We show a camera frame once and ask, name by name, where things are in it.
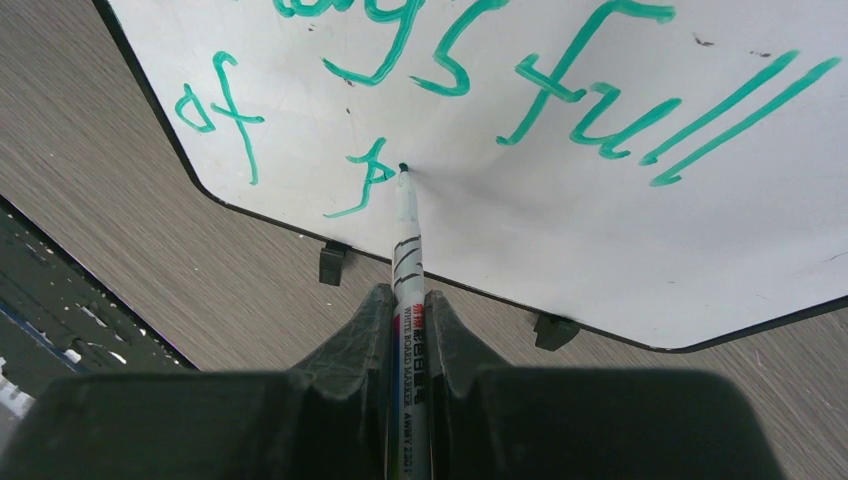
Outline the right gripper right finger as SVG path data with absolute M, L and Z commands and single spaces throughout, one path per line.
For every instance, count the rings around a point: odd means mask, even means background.
M 425 300 L 438 479 L 768 479 L 772 451 L 739 389 L 685 369 L 509 364 Z

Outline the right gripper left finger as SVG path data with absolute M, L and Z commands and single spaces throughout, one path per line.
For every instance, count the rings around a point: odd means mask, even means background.
M 37 399 L 5 479 L 381 479 L 393 294 L 284 371 L 85 375 Z

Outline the green white marker pen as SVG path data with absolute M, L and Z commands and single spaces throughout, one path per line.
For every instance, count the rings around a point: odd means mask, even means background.
M 425 284 L 417 198 L 409 167 L 399 165 L 396 243 L 392 259 L 392 401 L 388 479 L 431 477 L 425 340 Z

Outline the small whiteboard with stand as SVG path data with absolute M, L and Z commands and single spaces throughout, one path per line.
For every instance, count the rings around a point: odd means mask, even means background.
M 847 304 L 843 1 L 99 1 L 193 183 L 654 350 Z

